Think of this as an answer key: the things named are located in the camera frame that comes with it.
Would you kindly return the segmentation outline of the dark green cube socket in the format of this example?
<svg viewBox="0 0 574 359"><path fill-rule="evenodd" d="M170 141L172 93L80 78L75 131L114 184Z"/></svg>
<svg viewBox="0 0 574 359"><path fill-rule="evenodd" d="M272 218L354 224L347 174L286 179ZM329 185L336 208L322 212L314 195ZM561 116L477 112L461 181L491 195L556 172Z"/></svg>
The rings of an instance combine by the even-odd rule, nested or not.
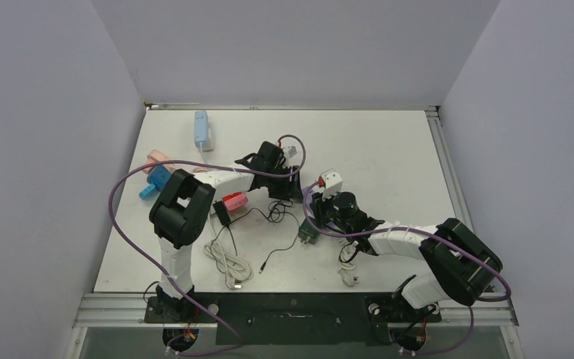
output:
<svg viewBox="0 0 574 359"><path fill-rule="evenodd" d="M319 236L320 233L307 220L299 226L297 237L303 245L315 245Z"/></svg>

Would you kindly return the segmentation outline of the purple USB power strip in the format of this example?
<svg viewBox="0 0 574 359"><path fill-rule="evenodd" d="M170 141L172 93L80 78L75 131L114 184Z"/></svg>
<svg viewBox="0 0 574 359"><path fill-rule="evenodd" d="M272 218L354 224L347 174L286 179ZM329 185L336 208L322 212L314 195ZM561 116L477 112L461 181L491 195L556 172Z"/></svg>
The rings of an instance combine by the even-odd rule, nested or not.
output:
<svg viewBox="0 0 574 359"><path fill-rule="evenodd" d="M316 182L314 182L311 185L308 185L307 187L305 187L302 190L303 193L303 208L304 209L308 209L311 202L312 202L312 196L316 193L316 190L318 189L318 184Z"/></svg>

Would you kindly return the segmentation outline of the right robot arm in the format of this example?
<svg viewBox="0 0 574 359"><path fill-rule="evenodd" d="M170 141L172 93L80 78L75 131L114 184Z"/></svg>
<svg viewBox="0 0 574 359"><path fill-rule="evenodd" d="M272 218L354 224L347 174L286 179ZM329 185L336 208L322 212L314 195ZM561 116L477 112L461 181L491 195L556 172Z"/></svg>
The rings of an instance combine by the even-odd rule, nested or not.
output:
<svg viewBox="0 0 574 359"><path fill-rule="evenodd" d="M403 320L446 299L464 306L484 301L484 291L503 269L499 257L456 218L430 226L393 224L362 211L348 191L329 197L307 194L303 205L310 211L307 221L318 232L347 242L351 254L339 257L345 262L364 253L409 257L427 264L430 271L409 277L392 300L394 314Z"/></svg>

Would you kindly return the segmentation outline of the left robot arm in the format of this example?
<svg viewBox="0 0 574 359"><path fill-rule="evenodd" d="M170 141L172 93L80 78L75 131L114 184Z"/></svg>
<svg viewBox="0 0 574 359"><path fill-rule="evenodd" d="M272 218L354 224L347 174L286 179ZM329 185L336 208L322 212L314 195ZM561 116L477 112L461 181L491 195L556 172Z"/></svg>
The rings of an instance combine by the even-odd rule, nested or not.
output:
<svg viewBox="0 0 574 359"><path fill-rule="evenodd" d="M192 174L178 169L171 174L149 213L161 249L158 295L166 295L163 310L173 321L190 317L193 301L191 252L201 236L214 203L234 193L264 188L275 200L301 200L301 165L293 164L285 147L265 141L260 148L231 165Z"/></svg>

